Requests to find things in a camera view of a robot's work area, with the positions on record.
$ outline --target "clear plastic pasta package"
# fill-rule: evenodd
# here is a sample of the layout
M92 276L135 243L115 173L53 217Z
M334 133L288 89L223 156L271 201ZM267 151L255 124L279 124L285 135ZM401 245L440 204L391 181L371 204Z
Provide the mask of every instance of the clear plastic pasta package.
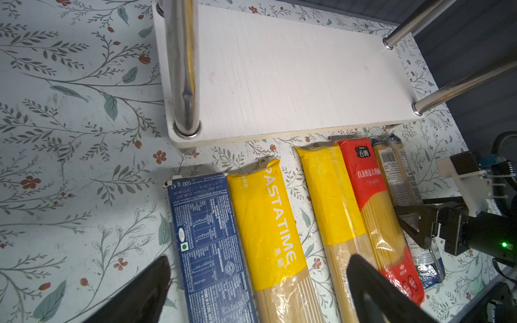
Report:
M280 160L227 179L262 322L323 323Z
M421 305L425 299L424 288L395 216L370 140L342 140L338 143L379 272Z
M415 174L400 138L391 134L373 139L372 145L393 205L422 205ZM401 217L418 229L417 214L405 214ZM427 291L438 287L445 278L445 268L436 240L432 239L430 249L422 249L406 232L403 233L424 289Z
M226 175L164 186L190 322L258 322Z
M337 144L296 148L303 165L312 205L343 322L358 322L346 269L353 254L377 266L369 235Z

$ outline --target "barcode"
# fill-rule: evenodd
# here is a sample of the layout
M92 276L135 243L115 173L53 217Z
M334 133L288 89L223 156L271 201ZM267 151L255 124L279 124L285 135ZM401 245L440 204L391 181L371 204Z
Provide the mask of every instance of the barcode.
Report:
M381 158L383 160L383 163L396 162L393 152L383 152L381 153Z

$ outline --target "table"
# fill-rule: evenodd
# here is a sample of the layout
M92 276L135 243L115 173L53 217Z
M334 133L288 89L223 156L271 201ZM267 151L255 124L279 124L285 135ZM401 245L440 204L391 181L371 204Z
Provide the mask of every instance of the table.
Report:
M203 3L379 40L393 29L274 0ZM172 175L250 172L280 158L318 301L326 321L339 321L294 146L371 137L385 127L180 151L167 136L150 1L13 0L0 7L0 317L81 322L166 254L173 279L161 321L187 321L162 182ZM411 36L396 51L418 97L437 90ZM424 197L458 193L434 164L467 149L445 105L394 131ZM443 258L446 282L427 293L422 307L445 322L495 271L476 251Z

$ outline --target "white wooden board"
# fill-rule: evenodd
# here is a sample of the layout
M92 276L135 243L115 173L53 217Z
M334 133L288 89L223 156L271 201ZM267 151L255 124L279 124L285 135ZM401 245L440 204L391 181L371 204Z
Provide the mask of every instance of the white wooden board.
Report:
M418 119L395 51L381 37L199 5L202 130L172 130L164 21L156 36L169 135L178 147L335 131Z

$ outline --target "metal pole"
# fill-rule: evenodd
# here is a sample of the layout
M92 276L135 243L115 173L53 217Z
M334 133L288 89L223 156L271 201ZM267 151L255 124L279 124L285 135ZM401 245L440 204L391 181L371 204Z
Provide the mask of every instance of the metal pole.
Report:
M504 57L481 68L469 76L448 84L435 93L413 103L413 112L421 116L425 111L449 101L450 99L478 86L499 74L502 74L517 66L517 48L513 48Z
M163 0L158 0L156 2L156 11L158 12L158 14L160 16L162 16L162 18L163 18L163 8L164 8Z
M197 8L193 0L167 1L163 9L174 108L174 131L183 138L196 136L201 129L195 102L195 28Z
M397 29L391 32L388 37L383 38L384 46L392 50L393 47L418 24L433 13L442 3L447 0L427 0L417 8Z

